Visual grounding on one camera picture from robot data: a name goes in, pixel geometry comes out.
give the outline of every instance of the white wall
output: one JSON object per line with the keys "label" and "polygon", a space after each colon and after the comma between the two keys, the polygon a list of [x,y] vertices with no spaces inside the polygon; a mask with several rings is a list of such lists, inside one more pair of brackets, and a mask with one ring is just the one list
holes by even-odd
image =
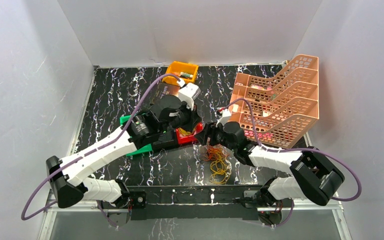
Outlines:
{"label": "white wall", "polygon": [[67,154],[92,75],[56,0],[0,0],[0,239],[37,238],[42,214],[21,221],[21,211],[45,160]]}
{"label": "white wall", "polygon": [[58,0],[92,64],[292,58],[321,0]]}
{"label": "white wall", "polygon": [[[361,197],[344,203],[355,240],[384,239],[384,1],[324,0],[295,54],[320,57],[320,149],[360,176]],[[341,196],[356,191],[346,175]]]}

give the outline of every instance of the small orange box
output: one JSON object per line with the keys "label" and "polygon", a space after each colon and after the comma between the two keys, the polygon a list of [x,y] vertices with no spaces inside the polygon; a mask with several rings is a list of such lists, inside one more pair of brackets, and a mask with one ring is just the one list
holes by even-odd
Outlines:
{"label": "small orange box", "polygon": [[[195,83],[195,79],[197,79],[198,65],[184,63],[180,61],[174,61],[173,63],[170,64],[170,66],[168,66],[167,71],[165,73],[172,74],[172,73],[180,73],[180,72],[193,75],[192,79],[187,79],[185,77],[182,77],[182,79],[184,79],[184,82],[186,84]],[[172,76],[166,76],[162,79],[162,81],[164,83],[178,86],[176,78]]]}

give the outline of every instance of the tangled rubber bands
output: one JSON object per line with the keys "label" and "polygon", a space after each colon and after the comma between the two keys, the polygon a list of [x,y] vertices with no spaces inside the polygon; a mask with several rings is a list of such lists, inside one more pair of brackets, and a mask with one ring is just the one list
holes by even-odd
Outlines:
{"label": "tangled rubber bands", "polygon": [[228,156],[229,154],[221,145],[207,146],[207,153],[203,160],[211,162],[209,168],[212,174],[209,181],[213,184],[226,184],[228,182],[232,174],[231,166],[227,160]]}
{"label": "tangled rubber bands", "polygon": [[186,131],[185,129],[183,129],[181,127],[179,127],[178,130],[179,130],[180,135],[182,135],[183,137],[190,136],[193,134],[192,132]]}

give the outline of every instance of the black bracket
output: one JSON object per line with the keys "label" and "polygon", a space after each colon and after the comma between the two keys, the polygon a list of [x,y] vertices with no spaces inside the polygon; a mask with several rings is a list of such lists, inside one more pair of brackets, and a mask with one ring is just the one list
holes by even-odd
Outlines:
{"label": "black bracket", "polygon": [[145,191],[130,191],[130,204],[132,209],[147,207],[147,193]]}
{"label": "black bracket", "polygon": [[[48,176],[60,168],[60,159],[51,156],[46,160],[46,169]],[[73,186],[67,182],[63,172],[59,172],[49,180],[55,199],[60,209],[73,206],[83,199],[83,194],[88,190],[83,183]]]}
{"label": "black bracket", "polygon": [[313,203],[326,206],[345,177],[324,155],[303,151],[290,168],[304,195]]}

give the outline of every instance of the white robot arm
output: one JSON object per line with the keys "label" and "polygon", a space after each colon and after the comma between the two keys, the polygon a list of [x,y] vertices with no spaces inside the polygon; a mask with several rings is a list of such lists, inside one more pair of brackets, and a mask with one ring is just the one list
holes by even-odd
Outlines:
{"label": "white robot arm", "polygon": [[[58,159],[46,160],[48,174],[63,169],[50,179],[50,184],[60,208],[67,208],[81,200],[98,200],[124,207],[131,192],[119,180],[89,178],[92,173],[115,159],[156,142],[169,127],[192,132],[201,122],[194,100],[201,91],[189,83],[179,90],[179,96],[165,95],[148,110],[139,112],[122,134],[120,126],[106,138],[88,148]],[[308,198],[318,205],[326,205],[344,181],[342,173],[324,156],[311,152],[291,151],[279,153],[257,145],[245,137],[237,122],[228,122],[230,112],[223,111],[217,122],[207,123],[204,130],[195,135],[202,144],[221,144],[234,152],[245,165],[267,167],[285,172],[290,177],[270,179],[252,201],[271,206],[285,198]]]}

